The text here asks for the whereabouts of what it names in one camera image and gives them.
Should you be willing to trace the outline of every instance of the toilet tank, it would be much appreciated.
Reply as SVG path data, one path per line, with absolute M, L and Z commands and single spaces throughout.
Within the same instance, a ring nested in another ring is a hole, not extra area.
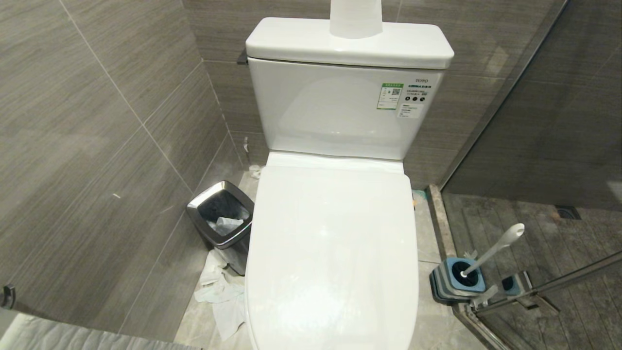
M 440 28 L 383 23 L 365 39 L 329 20 L 264 18 L 246 41 L 271 150 L 404 159 L 453 50 Z

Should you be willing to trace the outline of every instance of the toilet paper roll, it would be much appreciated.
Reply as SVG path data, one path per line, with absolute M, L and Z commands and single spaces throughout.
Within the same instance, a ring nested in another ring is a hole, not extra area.
M 383 31 L 382 0 L 331 0 L 330 33 L 362 39 Z

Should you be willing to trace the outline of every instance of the shower floor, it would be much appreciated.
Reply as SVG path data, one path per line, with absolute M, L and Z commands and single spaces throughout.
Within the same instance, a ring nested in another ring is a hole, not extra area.
M 581 220 L 562 219 L 552 205 L 443 194 L 458 256 L 483 254 L 508 227 L 525 234 L 482 266 L 488 286 L 518 271 L 534 286 L 622 250 L 622 212 L 577 208 Z M 622 349 L 622 273 L 590 278 L 547 295 L 557 316 L 510 306 L 483 319 L 516 349 Z

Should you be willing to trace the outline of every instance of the toilet brush handle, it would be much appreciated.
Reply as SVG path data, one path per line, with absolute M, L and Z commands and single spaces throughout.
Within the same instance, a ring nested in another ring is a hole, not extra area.
M 509 247 L 512 243 L 514 243 L 517 239 L 521 238 L 522 234 L 525 232 L 525 225 L 516 224 L 510 227 L 503 236 L 497 241 L 497 243 L 492 246 L 484 255 L 481 256 L 471 267 L 466 270 L 460 272 L 462 277 L 466 277 L 469 273 L 475 271 L 476 268 L 480 267 L 481 264 L 485 263 L 488 259 L 490 259 L 494 254 L 499 252 L 501 249 L 505 247 Z

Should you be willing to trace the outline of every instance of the toilet seat lid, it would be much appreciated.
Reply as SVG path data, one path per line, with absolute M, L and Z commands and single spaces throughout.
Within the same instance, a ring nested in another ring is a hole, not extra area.
M 246 270 L 259 350 L 406 350 L 418 297 L 408 177 L 263 169 Z

